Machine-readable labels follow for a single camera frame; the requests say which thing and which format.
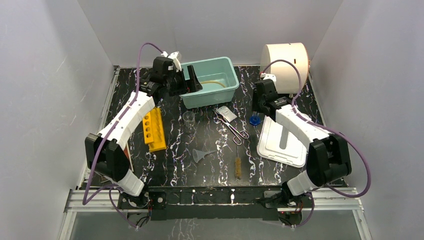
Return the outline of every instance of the white tray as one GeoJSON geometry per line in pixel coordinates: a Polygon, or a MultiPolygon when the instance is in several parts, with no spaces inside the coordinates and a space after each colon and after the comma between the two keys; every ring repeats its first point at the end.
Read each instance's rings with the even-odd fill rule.
{"type": "Polygon", "coordinates": [[[307,149],[291,132],[266,116],[257,154],[262,158],[301,168],[306,162],[307,149]]]}

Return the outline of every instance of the scissors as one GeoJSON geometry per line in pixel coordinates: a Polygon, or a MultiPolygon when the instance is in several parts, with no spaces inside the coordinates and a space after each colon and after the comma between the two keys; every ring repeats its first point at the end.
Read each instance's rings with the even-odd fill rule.
{"type": "Polygon", "coordinates": [[[234,134],[234,137],[232,138],[232,141],[240,146],[242,145],[242,138],[244,139],[248,139],[249,138],[249,134],[243,130],[243,131],[237,131],[237,129],[235,127],[233,127],[229,122],[227,122],[222,116],[221,114],[219,114],[215,109],[213,109],[213,112],[216,114],[216,118],[218,118],[218,120],[220,120],[231,132],[232,134],[234,134]]]}

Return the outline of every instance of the brown brush bristles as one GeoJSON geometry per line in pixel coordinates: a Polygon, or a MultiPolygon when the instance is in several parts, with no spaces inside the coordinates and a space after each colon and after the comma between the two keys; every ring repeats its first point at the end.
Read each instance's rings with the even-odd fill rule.
{"type": "Polygon", "coordinates": [[[242,159],[240,157],[235,158],[235,178],[242,178],[242,159]]]}

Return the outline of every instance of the teal plastic bin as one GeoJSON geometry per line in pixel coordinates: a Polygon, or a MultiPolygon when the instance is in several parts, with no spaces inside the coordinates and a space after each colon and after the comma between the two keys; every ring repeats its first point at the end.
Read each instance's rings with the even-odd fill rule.
{"type": "Polygon", "coordinates": [[[181,66],[186,80],[189,79],[188,65],[193,65],[197,79],[203,89],[180,95],[187,109],[231,102],[236,89],[239,87],[239,80],[228,57],[183,63],[181,66]]]}

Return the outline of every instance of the white backdrop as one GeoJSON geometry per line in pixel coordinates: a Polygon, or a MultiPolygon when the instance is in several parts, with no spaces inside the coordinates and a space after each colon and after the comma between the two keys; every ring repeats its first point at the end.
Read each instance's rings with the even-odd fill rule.
{"type": "MultiPolygon", "coordinates": [[[[424,1],[345,0],[311,62],[326,123],[368,157],[373,239],[424,239],[424,1]]],[[[351,152],[348,182],[367,179],[351,152]]]]}
{"type": "MultiPolygon", "coordinates": [[[[78,0],[114,65],[134,67],[149,41],[183,62],[259,64],[265,44],[302,42],[313,57],[342,0],[78,0]]],[[[141,65],[157,51],[147,47],[141,65]]]]}
{"type": "Polygon", "coordinates": [[[0,1],[0,239],[58,237],[113,66],[76,0],[0,1]]]}

